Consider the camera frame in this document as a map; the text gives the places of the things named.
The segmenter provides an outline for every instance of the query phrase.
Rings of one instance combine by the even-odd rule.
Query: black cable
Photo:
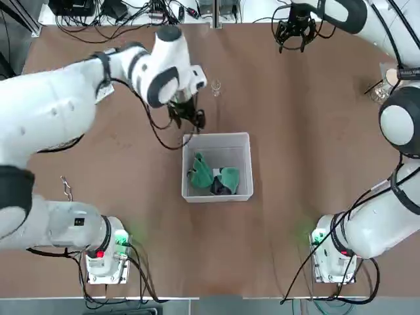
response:
[[[334,28],[333,28],[333,30],[332,30],[332,32],[331,32],[331,34],[329,34],[328,36],[324,36],[324,35],[322,35],[321,33],[320,33],[320,31],[318,31],[317,32],[317,35],[319,36],[319,37],[321,37],[321,38],[324,38],[324,39],[330,39],[331,37],[333,37],[334,36],[334,33],[335,33],[335,30],[337,29],[337,27],[336,26],[334,26]]]
[[[120,83],[120,84],[123,84],[124,86],[126,86],[127,88],[129,88],[130,89],[130,86],[128,86],[128,84],[126,84],[126,82],[124,82],[124,81],[122,81],[122,80],[119,80],[119,79],[116,79],[116,78],[111,78],[111,81],[115,81],[115,82],[118,82],[118,83]],[[156,131],[156,123],[154,122],[154,120],[153,120],[153,117],[152,117],[152,115],[151,115],[151,113],[150,113],[150,110],[148,109],[148,107],[147,107],[147,105],[144,103],[144,101],[143,101],[143,99],[141,98],[141,96],[140,95],[138,95],[137,94],[137,92],[136,91],[134,91],[134,90],[132,90],[132,89],[130,89],[131,90],[131,92],[140,100],[140,103],[142,104],[142,106],[143,106],[143,108],[144,108],[144,111],[146,112],[146,115],[147,115],[147,118],[148,118],[148,120],[149,120],[149,124],[150,124],[150,126],[151,126],[151,128],[152,128],[152,131],[153,131],[153,134],[155,134],[155,137],[156,137],[156,139],[157,139],[157,141],[159,141],[159,143],[164,147],[164,148],[166,148],[166,149],[168,149],[168,150],[172,150],[172,151],[175,151],[175,150],[179,150],[179,149],[181,149],[181,148],[183,148],[183,147],[185,147],[190,141],[191,141],[191,139],[192,139],[192,136],[193,136],[193,132],[191,132],[190,133],[190,137],[188,138],[188,140],[186,141],[186,142],[183,142],[180,146],[175,146],[175,147],[172,147],[172,146],[168,146],[168,145],[166,145],[163,141],[162,141],[162,139],[160,139],[160,137],[159,137],[159,135],[158,135],[158,132]],[[161,130],[163,130],[163,129],[166,129],[168,126],[170,126],[170,124],[168,124],[167,126],[165,126],[165,127],[160,127],[161,128]]]
[[[73,148],[76,144],[78,144],[84,136],[85,135],[83,134],[79,138],[76,138],[68,146],[65,146],[65,147],[62,147],[62,148],[57,148],[57,149],[44,149],[44,150],[38,151],[37,153],[57,153],[57,152],[63,152],[63,151],[69,150],[69,149]]]
[[[131,5],[128,2],[125,2],[124,0],[121,0],[122,3],[124,3],[125,5],[128,5],[129,7],[132,7],[133,9],[141,9],[142,7],[135,7],[134,5]]]
[[[135,252],[138,266],[141,268],[140,255],[138,254],[136,247],[132,246],[131,244],[128,244],[128,246]],[[138,275],[140,278],[140,303],[143,304],[143,296],[144,296],[144,291],[146,290],[146,286],[144,286],[144,290],[142,290],[142,277],[140,273]]]
[[[124,301],[118,301],[118,302],[110,302],[110,301],[107,300],[106,302],[101,302],[101,301],[98,301],[98,300],[92,298],[86,291],[86,285],[85,285],[85,281],[83,279],[83,271],[81,269],[81,263],[74,257],[70,257],[70,259],[73,260],[77,264],[77,268],[78,268],[78,271],[79,271],[79,280],[80,280],[80,284],[81,284],[82,290],[83,290],[83,296],[84,296],[84,298],[87,302],[95,303],[95,304],[99,304],[99,305],[103,306],[103,305],[123,304],[123,303],[126,303],[126,302],[129,301],[129,300],[124,300]]]
[[[396,13],[398,14],[398,16],[400,17],[401,21],[404,23],[406,29],[408,30],[409,34],[411,35],[411,38],[414,40],[414,43],[420,49],[420,40],[417,37],[417,35],[415,34],[415,32],[414,32],[413,28],[411,27],[410,23],[408,23],[408,21],[407,21],[406,17],[404,16],[404,14],[401,12],[401,10],[398,7],[398,5],[395,3],[394,0],[388,0],[388,2],[391,4],[391,6],[393,7],[393,9],[396,11]]]
[[[341,290],[343,290],[343,287],[344,287],[344,282],[345,282],[346,275],[347,275],[347,271],[348,271],[348,268],[350,267],[350,264],[351,264],[352,259],[353,259],[354,257],[355,257],[355,255],[353,255],[353,256],[351,257],[351,259],[348,261],[348,264],[347,264],[347,267],[346,267],[346,271],[344,272],[343,280],[341,281],[340,286],[339,286],[339,289],[338,289],[338,291],[337,291],[337,293],[335,294],[335,297],[334,297],[333,299],[336,299],[337,297],[339,297],[339,295],[340,295],[340,293],[341,293]],[[357,273],[359,272],[359,269],[360,269],[360,267],[362,267],[362,265],[363,265],[363,259],[361,259],[361,261],[360,261],[359,265],[357,266],[356,270],[353,272],[353,275],[352,275],[352,277],[349,279],[349,281],[347,282],[347,284],[349,284],[349,283],[351,283],[351,281],[353,281],[353,279],[356,277],[356,275],[357,275]]]
[[[141,7],[138,10],[138,12],[136,12],[134,15],[130,16],[128,19],[126,19],[126,21],[124,21],[120,26],[118,26],[117,29],[111,34],[111,36],[107,36],[107,35],[104,35],[104,34],[102,34],[102,33],[99,32],[99,34],[105,38],[105,40],[102,40],[102,41],[89,41],[89,40],[85,40],[85,39],[82,39],[82,38],[80,38],[80,37],[72,34],[72,33],[81,32],[81,31],[87,29],[89,26],[95,26],[95,25],[99,25],[100,26],[100,19],[103,17],[103,13],[100,13],[98,16],[95,17],[95,19],[89,25],[86,25],[85,28],[80,29],[80,30],[67,30],[62,25],[60,25],[60,23],[58,22],[58,17],[57,16],[56,16],[56,25],[58,26],[58,28],[62,32],[66,33],[70,37],[73,37],[74,39],[77,39],[77,40],[79,40],[79,41],[81,41],[83,43],[88,43],[88,44],[103,44],[103,43],[107,43],[107,42],[109,42],[109,41],[111,41],[111,40],[113,40],[113,39],[115,39],[115,38],[123,35],[124,33],[131,32],[131,31],[134,31],[134,30],[139,30],[140,28],[142,28],[144,26],[146,26],[146,27],[148,27],[148,26],[161,26],[164,23],[166,23],[166,21],[164,20],[164,21],[162,21],[162,23],[159,23],[159,24],[153,24],[153,23],[143,24],[143,25],[139,25],[139,26],[137,26],[135,28],[130,28],[130,29],[127,29],[127,30],[120,31],[120,29],[123,26],[126,26],[129,22],[133,23],[135,18],[139,17],[140,15],[142,15],[144,13],[147,13],[148,10],[149,10],[149,8],[150,8],[150,3],[146,3],[143,7]]]
[[[261,21],[261,20],[269,20],[269,19],[271,19],[271,17],[267,16],[266,18],[259,18],[259,19],[255,20],[253,23],[256,23],[256,22]],[[287,18],[275,18],[274,20],[287,20]]]
[[[32,15],[30,15],[28,13],[28,11],[25,9],[25,7],[22,5],[22,3],[19,0],[16,0],[16,2],[19,4],[19,6],[23,9],[23,11],[25,11],[25,13],[30,17],[30,19],[32,20],[32,22],[37,25],[38,21],[35,21],[35,19],[32,17]]]
[[[364,305],[364,304],[368,304],[372,302],[374,298],[376,298],[378,294],[378,290],[379,290],[379,284],[381,284],[381,271],[379,270],[379,265],[374,258],[370,258],[370,261],[375,265],[375,269],[376,269],[375,287],[373,288],[373,293],[370,295],[370,297],[363,301],[353,301],[353,300],[346,299],[344,297],[337,297],[335,298],[335,300],[349,303],[349,304],[354,304],[354,305]]]
[[[368,94],[370,91],[372,91],[374,88],[376,88],[379,84],[381,84],[383,82],[383,79],[380,79],[378,82],[376,82],[374,85],[372,85],[370,88],[368,88],[366,90],[365,93],[363,93],[364,95]]]
[[[0,9],[0,11],[1,11],[1,16],[3,17],[3,21],[5,21],[5,29],[6,29],[6,35],[7,35],[7,47],[8,47],[8,50],[9,50],[8,60],[9,60],[9,64],[11,64],[11,38],[9,36],[9,29],[7,27],[5,13],[1,9]]]
[[[242,20],[241,1],[242,1],[242,0],[239,0],[239,3],[238,3],[238,8],[239,8],[239,14],[240,14],[240,17],[241,17],[241,23],[242,23],[242,22],[243,22],[243,20]]]
[[[25,21],[26,25],[31,29],[31,32],[33,32],[34,29],[31,27],[31,24],[29,24],[28,20],[26,20],[25,16],[22,13],[20,13],[18,7],[13,3],[13,1],[9,1],[9,2],[16,9],[16,12],[19,14],[19,16]]]
[[[147,288],[147,290],[148,290],[151,298],[153,298],[153,301],[155,301],[156,303],[166,303],[166,302],[168,302],[168,300],[161,300],[161,299],[159,299],[159,297],[156,295],[155,291],[152,290],[152,288],[150,287],[149,282],[147,281],[147,277],[144,274],[143,270],[141,269],[140,265],[133,258],[131,258],[131,257],[128,257],[128,261],[130,263],[132,263],[137,268],[138,272],[140,272],[140,276],[143,278],[144,284],[145,284],[145,286],[146,286],[146,288]]]
[[[398,63],[398,67],[401,68],[402,67],[402,61],[401,61],[400,53],[398,52],[398,49],[396,48],[394,38],[392,37],[392,34],[391,34],[391,32],[390,32],[390,30],[387,26],[387,23],[385,22],[385,20],[381,16],[381,13],[379,13],[379,10],[377,9],[377,7],[374,4],[372,4],[371,7],[372,7],[373,11],[375,12],[375,14],[377,15],[379,21],[381,21],[381,24],[382,24],[383,28],[385,29],[385,32],[388,35],[389,41],[392,45],[392,49],[394,49],[394,54],[395,54],[395,57],[396,57],[396,60],[397,60],[397,63]]]

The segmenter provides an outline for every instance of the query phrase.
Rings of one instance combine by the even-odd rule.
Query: white cylinder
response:
[[[418,167],[420,163],[411,160],[401,167],[397,180]],[[420,205],[420,173],[399,187]],[[420,229],[420,215],[406,209],[392,191],[359,206],[353,213],[345,225],[348,248],[364,259],[381,255]]]

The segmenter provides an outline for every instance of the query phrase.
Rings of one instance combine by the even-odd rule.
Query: wire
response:
[[[346,270],[344,271],[343,280],[341,281],[341,283],[340,283],[340,285],[339,285],[339,289],[338,289],[337,293],[335,294],[335,297],[336,297],[336,298],[337,298],[337,297],[339,297],[339,295],[340,295],[340,293],[341,293],[341,290],[343,290],[343,287],[344,287],[344,282],[345,282],[346,275],[347,275],[347,272],[348,272],[348,268],[350,267],[351,262],[352,262],[352,260],[353,260],[353,258],[354,258],[355,256],[356,256],[356,255],[353,255],[353,256],[352,256],[352,257],[348,260],[348,264],[347,264]],[[353,281],[353,279],[356,277],[356,275],[357,275],[357,273],[359,272],[360,267],[361,267],[362,265],[363,265],[363,259],[360,261],[360,264],[358,265],[358,267],[356,268],[356,270],[353,272],[352,277],[349,279],[349,281],[348,281],[346,284],[349,284],[349,283],[351,283],[351,281]]]
[[[116,78],[111,78],[111,81],[118,82],[118,83],[120,83],[120,84],[122,84],[122,85],[124,85],[124,86],[126,86],[127,88],[129,88],[129,89],[130,89],[130,86],[128,86],[128,84],[126,84],[126,82],[124,82],[124,81],[122,81],[122,80],[119,80],[119,79],[116,79]],[[153,131],[153,134],[155,135],[155,137],[156,137],[157,141],[159,141],[159,143],[160,143],[160,144],[161,144],[164,148],[166,148],[166,149],[168,149],[168,150],[172,150],[172,151],[179,150],[179,149],[183,148],[184,146],[186,146],[186,145],[187,145],[187,144],[191,141],[191,139],[192,139],[192,136],[193,136],[194,132],[191,132],[191,133],[190,133],[189,138],[187,139],[187,141],[186,141],[186,142],[183,142],[180,146],[172,147],[172,146],[168,146],[168,145],[166,145],[166,144],[162,141],[162,139],[160,139],[160,137],[159,137],[158,132],[156,131],[156,129],[159,129],[159,130],[164,130],[164,129],[168,128],[168,127],[171,125],[172,121],[170,121],[170,122],[168,123],[168,125],[166,125],[166,126],[164,126],[164,127],[158,127],[158,126],[156,125],[156,123],[154,122],[154,120],[153,120],[153,117],[152,117],[152,115],[151,115],[151,113],[150,113],[150,109],[149,109],[149,108],[148,108],[148,106],[144,103],[144,101],[143,101],[143,99],[141,98],[141,96],[140,96],[140,95],[138,95],[136,91],[134,91],[134,90],[132,90],[132,89],[130,89],[130,90],[131,90],[131,92],[133,92],[133,94],[134,94],[134,95],[135,95],[135,96],[136,96],[136,97],[140,100],[140,103],[142,104],[142,106],[143,106],[143,108],[144,108],[144,111],[146,112],[147,118],[148,118],[148,120],[149,120],[149,124],[150,124],[150,126],[151,126],[151,128],[152,128],[152,131]]]
[[[376,88],[379,84],[381,84],[383,82],[383,79],[380,79],[378,82],[376,82],[374,85],[372,85],[370,88],[368,88],[366,90],[365,93],[363,93],[363,95],[368,94],[370,91],[372,91],[374,88]]]
[[[395,91],[395,89],[400,85],[400,83],[401,83],[401,79],[398,79],[395,85],[392,87],[389,95],[391,95]]]
[[[312,302],[314,302],[315,307],[320,311],[321,314],[323,315],[329,315],[327,311],[325,311],[321,305],[319,304],[319,301],[313,300]],[[354,309],[354,305],[350,304],[350,308],[348,310],[346,310],[344,313],[342,313],[341,315],[348,315],[350,314]]]
[[[173,22],[173,21],[168,21],[168,18],[167,17],[165,17],[163,20],[162,20],[162,22],[161,23],[158,23],[158,24],[155,24],[155,23],[148,23],[148,24],[143,24],[143,25],[139,25],[139,26],[137,26],[137,27],[135,27],[135,28],[129,28],[129,29],[126,29],[126,30],[121,30],[120,31],[120,29],[123,27],[123,26],[126,26],[127,24],[129,24],[129,23],[131,23],[131,25],[133,25],[133,22],[134,22],[134,20],[137,18],[137,17],[139,17],[140,15],[142,15],[142,14],[146,14],[146,13],[148,13],[149,11],[150,11],[150,7],[151,7],[151,3],[155,3],[154,1],[160,1],[160,0],[151,0],[151,2],[147,2],[147,3],[145,3],[144,5],[143,5],[143,7],[140,7],[139,8],[139,10],[136,12],[136,13],[134,13],[132,16],[130,16],[128,19],[126,19],[123,23],[121,23],[121,25],[119,25],[118,27],[117,27],[117,29],[111,34],[111,35],[104,35],[101,31],[99,31],[98,30],[98,28],[97,27],[95,27],[95,26],[101,26],[101,19],[105,16],[105,14],[102,12],[102,10],[98,7],[99,6],[99,1],[97,2],[97,4],[96,4],[96,11],[97,11],[97,14],[96,14],[96,16],[95,16],[95,18],[94,18],[94,20],[90,23],[90,24],[86,24],[86,23],[81,23],[80,21],[77,21],[76,19],[75,19],[75,17],[72,17],[72,16],[62,16],[62,21],[64,20],[66,23],[67,23],[67,25],[68,26],[70,26],[71,24],[70,24],[70,22],[73,22],[76,26],[83,26],[81,29],[78,29],[78,30],[67,30],[66,28],[64,28],[63,27],[63,25],[62,25],[62,23],[60,23],[59,21],[58,21],[58,17],[56,16],[55,17],[55,20],[56,20],[56,25],[58,26],[58,28],[62,31],[62,32],[64,32],[64,33],[66,33],[67,35],[69,35],[70,37],[73,37],[74,39],[77,39],[77,40],[79,40],[79,41],[81,41],[81,42],[83,42],[83,43],[88,43],[88,44],[103,44],[103,43],[107,43],[107,42],[109,42],[109,41],[111,41],[111,40],[113,40],[113,39],[115,39],[115,38],[117,38],[117,37],[119,37],[119,36],[121,36],[121,35],[123,35],[124,33],[127,33],[127,32],[131,32],[131,31],[134,31],[134,30],[139,30],[140,28],[143,28],[144,26],[146,26],[146,27],[149,27],[149,26],[161,26],[161,25],[164,25],[164,24],[166,24],[166,23],[171,23],[171,22]],[[86,40],[86,39],[83,39],[83,38],[80,38],[80,37],[78,37],[78,36],[76,36],[76,35],[74,35],[74,33],[79,33],[79,32],[82,32],[82,31],[84,31],[84,30],[86,30],[87,28],[90,28],[90,27],[94,27],[95,28],[95,30],[103,37],[103,38],[105,38],[104,40],[102,40],[102,41],[89,41],[89,40]]]
[[[291,7],[291,5],[287,4],[287,5],[280,6],[280,7],[278,7],[276,10],[274,10],[273,15],[272,15],[272,17],[271,17],[271,33],[272,33],[272,35],[273,35],[273,37],[274,37],[274,40],[277,42],[277,44],[278,44],[279,46],[281,46],[282,48],[284,48],[284,49],[286,49],[286,50],[288,50],[288,51],[297,51],[297,50],[300,50],[300,49],[301,49],[301,47],[287,47],[287,46],[285,46],[284,44],[279,43],[279,41],[277,40],[277,37],[276,37],[276,33],[274,32],[274,21],[275,21],[275,20],[277,20],[276,18],[274,18],[274,17],[275,17],[275,15],[276,15],[276,13],[277,13],[279,10],[286,9],[286,8],[290,8],[290,7]],[[322,38],[325,38],[325,39],[328,39],[328,38],[333,37],[333,35],[334,35],[334,33],[335,33],[335,28],[333,29],[333,31],[331,32],[331,34],[330,34],[329,36],[323,36],[323,35],[321,35],[321,34],[320,34],[323,24],[324,24],[324,20],[322,20],[322,21],[321,21],[321,23],[320,23],[320,28],[319,28],[318,30],[316,30],[316,31],[315,31],[315,36],[314,36],[312,39],[310,39],[307,43],[305,43],[305,44],[304,44],[305,46],[306,46],[306,45],[308,45],[309,43],[313,42],[313,40],[314,40],[317,36],[321,36]]]
[[[242,20],[241,1],[242,1],[242,0],[239,0],[239,3],[238,3],[238,9],[239,9],[239,15],[240,15],[240,17],[241,17],[241,23],[242,23],[242,22],[243,22],[243,20]]]
[[[124,3],[125,5],[128,5],[129,7],[134,8],[134,9],[141,9],[142,8],[142,7],[135,7],[134,5],[131,5],[130,3],[125,2],[124,0],[121,0],[121,2]]]
[[[324,35],[322,35],[321,33],[320,33],[320,31],[321,31],[321,29],[319,30],[319,31],[317,31],[317,35],[319,36],[319,37],[321,37],[321,38],[324,38],[324,39],[330,39],[331,37],[333,37],[334,36],[334,33],[335,33],[335,30],[337,29],[337,27],[336,26],[334,26],[334,28],[333,28],[333,30],[332,30],[332,32],[331,32],[331,34],[329,34],[328,36],[324,36]]]
[[[401,10],[398,7],[398,5],[395,3],[394,0],[388,0],[388,2],[391,4],[391,6],[393,7],[393,9],[396,11],[396,13],[398,14],[398,16],[400,17],[401,21],[404,23],[406,29],[408,30],[409,34],[411,35],[411,38],[414,40],[414,43],[420,49],[420,40],[417,37],[417,35],[415,34],[415,32],[414,32],[413,28],[411,27],[410,23],[408,23],[408,21],[407,21],[406,17],[404,16],[404,14],[401,12]]]
[[[23,9],[23,11],[25,11],[26,15],[28,15],[30,17],[30,19],[32,20],[32,22],[35,25],[38,25],[38,22],[35,21],[35,19],[32,17],[32,15],[29,14],[29,12],[25,9],[25,7],[23,6],[23,4],[19,0],[17,0],[17,3],[20,5],[20,7]]]
[[[76,144],[78,144],[84,136],[85,136],[85,134],[79,136],[76,139],[73,139],[71,141],[71,144],[69,144],[67,146],[53,148],[53,149],[44,149],[44,150],[38,151],[37,153],[57,153],[57,152],[63,152],[63,151],[69,150],[69,149],[73,148]]]
[[[267,16],[266,18],[259,18],[259,19],[255,20],[253,23],[256,23],[256,22],[261,21],[261,20],[270,20],[270,19],[271,19],[271,17]],[[274,20],[287,20],[287,18],[275,18]]]
[[[156,295],[156,292],[150,287],[147,277],[144,274],[143,270],[141,269],[140,265],[132,257],[128,257],[128,261],[137,268],[138,272],[140,272],[140,277],[144,280],[144,285],[146,286],[151,298],[153,298],[153,301],[155,301],[156,303],[168,302],[168,300],[161,300],[158,298],[158,296]]]
[[[9,64],[11,64],[11,38],[9,36],[9,29],[7,27],[5,13],[1,9],[0,9],[0,11],[1,11],[1,16],[3,17],[3,21],[5,21],[5,29],[6,29],[6,35],[7,35],[7,47],[8,47],[8,50],[9,50],[8,60],[9,60]]]

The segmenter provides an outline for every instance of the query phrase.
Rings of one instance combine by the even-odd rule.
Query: metal bracket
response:
[[[96,277],[87,273],[88,284],[126,284],[129,278],[129,261],[120,261],[117,271],[108,277]]]
[[[26,25],[32,31],[32,37],[39,37],[42,26],[34,19],[19,0],[9,0],[12,6],[16,9],[20,17],[25,21]]]
[[[211,24],[211,28],[222,28],[220,13],[219,0],[213,0],[213,23]]]
[[[314,233],[316,233],[316,230],[309,235],[309,250],[310,252],[312,252],[316,245],[316,240],[314,237]],[[313,271],[313,275],[315,277],[315,282],[316,283],[322,283],[322,284],[340,284],[343,281],[343,276],[333,276],[331,274],[327,274],[325,273],[325,266],[327,264],[327,257],[324,257],[323,252],[325,251],[324,246],[320,246],[315,253],[312,256],[312,271]],[[354,282],[356,282],[356,277],[353,276],[353,272],[355,267],[356,267],[356,257],[350,258],[353,261],[351,262],[352,266],[351,268],[349,268],[349,270],[351,270],[350,272],[348,272],[345,275],[345,282],[344,284],[353,284]],[[345,264],[347,263],[347,259],[346,260],[342,260],[342,263]]]

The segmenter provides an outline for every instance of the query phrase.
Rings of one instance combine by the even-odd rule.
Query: green glove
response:
[[[234,195],[239,185],[239,170],[236,167],[223,167],[215,177],[210,191],[214,195]]]
[[[207,188],[213,183],[213,172],[206,164],[203,154],[196,153],[194,164],[187,176],[191,185],[196,188]]]

